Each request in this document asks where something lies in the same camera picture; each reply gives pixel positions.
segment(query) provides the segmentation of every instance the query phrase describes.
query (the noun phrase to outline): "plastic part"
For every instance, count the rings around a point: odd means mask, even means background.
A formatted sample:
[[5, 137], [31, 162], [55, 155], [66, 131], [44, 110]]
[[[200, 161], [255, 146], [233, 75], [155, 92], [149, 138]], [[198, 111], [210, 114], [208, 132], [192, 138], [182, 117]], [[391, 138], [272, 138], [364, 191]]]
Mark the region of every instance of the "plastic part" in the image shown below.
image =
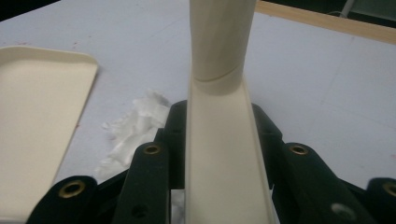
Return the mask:
[[242, 81], [256, 0], [190, 0], [191, 73], [212, 94]]
[[84, 54], [0, 49], [0, 221], [24, 221], [51, 187], [96, 70]]
[[186, 223], [275, 223], [242, 77], [256, 1], [190, 0]]
[[275, 223], [245, 82], [215, 96], [191, 83], [186, 223]]

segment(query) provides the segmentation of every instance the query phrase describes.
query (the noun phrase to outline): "cream plastic tube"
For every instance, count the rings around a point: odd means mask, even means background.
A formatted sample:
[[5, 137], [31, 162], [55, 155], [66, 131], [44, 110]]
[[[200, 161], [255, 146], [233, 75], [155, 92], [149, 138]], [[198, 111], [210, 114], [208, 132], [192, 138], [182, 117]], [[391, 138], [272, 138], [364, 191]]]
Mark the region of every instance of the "cream plastic tube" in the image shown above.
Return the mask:
[[191, 73], [209, 93], [234, 90], [242, 80], [256, 0], [190, 0]]

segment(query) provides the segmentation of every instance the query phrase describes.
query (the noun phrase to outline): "crumpled paper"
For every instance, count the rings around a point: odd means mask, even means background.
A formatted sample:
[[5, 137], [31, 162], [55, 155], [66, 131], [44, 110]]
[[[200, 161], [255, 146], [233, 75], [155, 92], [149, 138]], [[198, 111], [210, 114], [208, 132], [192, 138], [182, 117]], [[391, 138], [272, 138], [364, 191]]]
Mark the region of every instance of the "crumpled paper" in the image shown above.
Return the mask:
[[136, 149], [154, 140], [159, 128], [165, 126], [169, 101], [160, 93], [148, 90], [146, 97], [134, 100], [134, 109], [124, 117], [106, 122], [102, 127], [111, 132], [114, 148], [100, 161], [94, 177], [107, 180], [128, 169]]

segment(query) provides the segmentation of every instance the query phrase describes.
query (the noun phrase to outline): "hole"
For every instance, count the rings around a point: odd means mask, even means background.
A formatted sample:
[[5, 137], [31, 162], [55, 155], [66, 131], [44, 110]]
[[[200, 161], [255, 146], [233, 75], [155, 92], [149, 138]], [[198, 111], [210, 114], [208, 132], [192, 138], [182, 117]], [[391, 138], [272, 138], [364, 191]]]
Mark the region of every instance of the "hole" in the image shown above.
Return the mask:
[[348, 206], [341, 203], [333, 203], [332, 211], [339, 216], [343, 220], [355, 221], [356, 214], [355, 212], [349, 208]]
[[153, 155], [157, 154], [161, 151], [161, 149], [157, 146], [149, 146], [143, 150], [146, 154]]
[[132, 216], [135, 218], [146, 217], [149, 213], [149, 208], [145, 204], [138, 204], [132, 208]]
[[306, 149], [305, 147], [300, 147], [300, 146], [292, 146], [289, 148], [290, 151], [292, 151], [293, 153], [297, 154], [297, 155], [306, 155], [308, 154], [308, 149]]
[[388, 183], [385, 183], [382, 187], [388, 194], [392, 195], [393, 197], [396, 197], [396, 184], [395, 183], [388, 182]]
[[73, 180], [65, 184], [59, 190], [59, 197], [61, 198], [71, 198], [79, 195], [85, 189], [85, 183], [81, 180]]

